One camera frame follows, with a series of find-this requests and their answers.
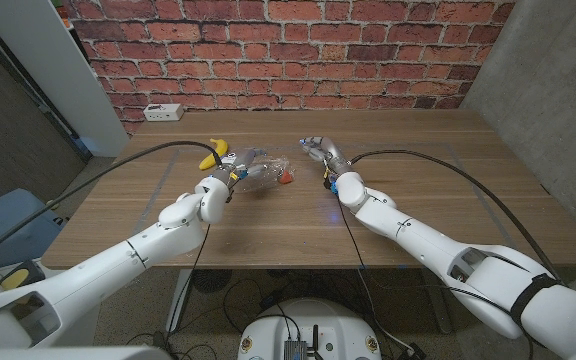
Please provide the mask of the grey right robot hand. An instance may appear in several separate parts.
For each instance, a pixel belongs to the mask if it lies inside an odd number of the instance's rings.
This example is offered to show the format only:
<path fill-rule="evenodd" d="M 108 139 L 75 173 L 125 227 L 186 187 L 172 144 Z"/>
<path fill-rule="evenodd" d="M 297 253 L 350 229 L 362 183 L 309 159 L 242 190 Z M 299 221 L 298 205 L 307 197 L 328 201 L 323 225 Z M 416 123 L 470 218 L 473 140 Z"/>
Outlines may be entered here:
<path fill-rule="evenodd" d="M 335 175 L 352 172 L 349 161 L 330 138 L 312 136 L 300 139 L 299 143 L 305 153 Z"/>

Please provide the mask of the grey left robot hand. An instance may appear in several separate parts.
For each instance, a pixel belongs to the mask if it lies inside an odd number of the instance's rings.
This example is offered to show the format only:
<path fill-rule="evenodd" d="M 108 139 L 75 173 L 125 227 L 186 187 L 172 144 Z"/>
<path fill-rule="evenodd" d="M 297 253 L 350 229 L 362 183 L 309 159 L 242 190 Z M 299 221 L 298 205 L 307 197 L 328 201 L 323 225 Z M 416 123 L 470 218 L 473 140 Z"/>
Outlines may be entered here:
<path fill-rule="evenodd" d="M 221 164 L 216 166 L 211 176 L 220 180 L 228 188 L 248 175 L 248 169 L 257 157 L 265 156 L 266 151 L 260 148 L 243 148 L 225 154 Z"/>

